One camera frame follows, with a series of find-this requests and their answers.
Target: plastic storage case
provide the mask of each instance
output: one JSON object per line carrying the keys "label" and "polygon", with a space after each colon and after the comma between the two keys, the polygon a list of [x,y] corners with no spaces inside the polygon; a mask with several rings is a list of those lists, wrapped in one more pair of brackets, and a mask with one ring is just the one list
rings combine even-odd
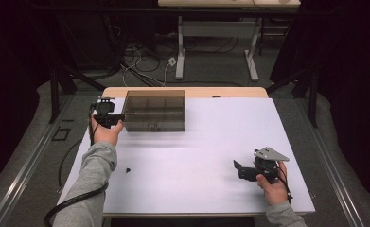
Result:
{"label": "plastic storage case", "polygon": [[128,91],[126,131],[185,131],[185,91]]}

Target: forearm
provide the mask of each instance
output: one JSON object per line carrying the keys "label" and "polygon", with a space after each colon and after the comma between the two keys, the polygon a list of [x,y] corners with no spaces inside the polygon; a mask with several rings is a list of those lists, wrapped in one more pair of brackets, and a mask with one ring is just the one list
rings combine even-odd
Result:
{"label": "forearm", "polygon": [[[96,143],[83,155],[79,177],[66,198],[99,189],[106,184],[116,168],[116,150],[108,143]],[[61,210],[54,226],[100,226],[105,193],[80,201]]]}
{"label": "forearm", "polygon": [[306,226],[303,218],[294,213],[288,201],[268,207],[267,219],[273,226]]}

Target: camera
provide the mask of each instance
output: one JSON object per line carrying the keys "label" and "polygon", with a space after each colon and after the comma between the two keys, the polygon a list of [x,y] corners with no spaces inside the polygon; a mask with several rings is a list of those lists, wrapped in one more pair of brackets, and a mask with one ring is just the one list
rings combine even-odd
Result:
{"label": "camera", "polygon": [[289,158],[278,153],[272,148],[263,148],[255,150],[255,168],[243,167],[234,160],[235,169],[238,170],[238,177],[249,182],[256,182],[256,176],[262,174],[268,181],[278,177],[277,161],[288,161]]}
{"label": "camera", "polygon": [[112,97],[99,97],[99,102],[94,103],[90,108],[90,113],[97,111],[94,115],[94,119],[98,124],[105,128],[111,128],[111,126],[117,125],[119,120],[125,121],[125,114],[112,112],[115,109],[114,103],[111,101]]}

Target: person's right hand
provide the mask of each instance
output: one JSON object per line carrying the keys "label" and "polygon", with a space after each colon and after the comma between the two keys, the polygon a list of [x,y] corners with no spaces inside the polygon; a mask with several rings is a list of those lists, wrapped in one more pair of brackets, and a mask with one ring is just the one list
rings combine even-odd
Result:
{"label": "person's right hand", "polygon": [[[278,175],[282,180],[286,181],[287,170],[285,164],[282,161],[279,161],[278,164],[283,171],[278,169]],[[269,183],[262,174],[258,174],[256,178],[258,186],[264,189],[265,199],[269,205],[276,205],[288,199],[286,187],[279,180],[275,179],[272,183]]]}
{"label": "person's right hand", "polygon": [[116,147],[117,136],[123,130],[124,127],[121,120],[119,120],[115,127],[108,129],[98,124],[94,119],[94,115],[92,115],[91,124],[94,131],[94,143],[107,142]]}

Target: white tabletop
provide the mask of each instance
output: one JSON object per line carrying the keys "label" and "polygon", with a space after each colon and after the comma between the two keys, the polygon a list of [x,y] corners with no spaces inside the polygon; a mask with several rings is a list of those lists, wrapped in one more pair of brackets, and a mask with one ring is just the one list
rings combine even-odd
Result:
{"label": "white tabletop", "polygon": [[[117,112],[123,102],[124,98],[115,100]],[[265,147],[291,159],[286,165],[295,212],[314,212],[270,98],[187,98],[185,109],[186,131],[120,133],[117,169],[106,191],[105,216],[264,214],[268,204],[262,190],[256,183],[238,178],[233,160],[254,167],[254,149]],[[81,157],[90,146],[87,135],[60,202],[79,175]]]}
{"label": "white tabletop", "polygon": [[210,8],[248,8],[248,7],[298,7],[299,0],[158,0],[160,7],[210,7]]}

